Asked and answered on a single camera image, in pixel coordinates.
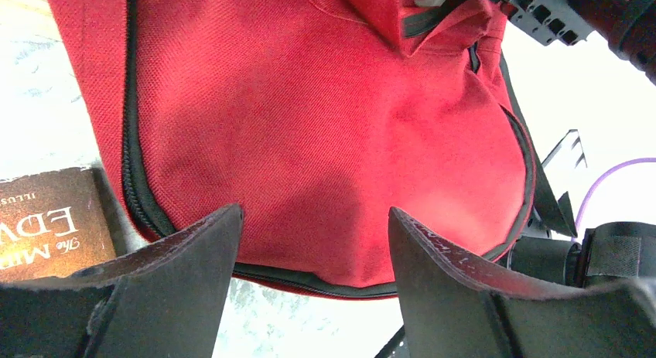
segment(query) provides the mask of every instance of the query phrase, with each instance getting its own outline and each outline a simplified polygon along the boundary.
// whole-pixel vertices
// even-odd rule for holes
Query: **brown book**
[[[66,277],[115,257],[92,169],[0,182],[0,281]]]

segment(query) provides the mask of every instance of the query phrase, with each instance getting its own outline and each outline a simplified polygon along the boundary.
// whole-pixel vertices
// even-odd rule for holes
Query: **red fabric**
[[[50,0],[117,196],[125,0]],[[505,17],[469,0],[401,37],[401,0],[139,0],[155,198],[184,227],[226,203],[238,261],[336,285],[393,281],[390,206],[478,254],[505,242],[525,167],[502,106]],[[482,67],[466,51],[479,41]]]

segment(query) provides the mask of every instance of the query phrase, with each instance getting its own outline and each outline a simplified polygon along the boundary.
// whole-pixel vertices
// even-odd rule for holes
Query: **wooden surface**
[[[61,40],[47,0],[0,0],[0,29]]]

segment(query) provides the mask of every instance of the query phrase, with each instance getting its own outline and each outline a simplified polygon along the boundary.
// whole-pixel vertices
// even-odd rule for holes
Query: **marble surface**
[[[0,180],[101,166],[84,99],[58,39],[0,25]],[[145,245],[106,186],[117,250]],[[233,279],[214,356],[374,356],[401,326],[398,300],[344,302]]]

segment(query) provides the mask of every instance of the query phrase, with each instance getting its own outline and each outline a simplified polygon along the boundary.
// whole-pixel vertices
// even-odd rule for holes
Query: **red backpack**
[[[240,203],[236,276],[377,298],[390,206],[487,259],[528,220],[535,154],[487,0],[49,1],[149,240]]]

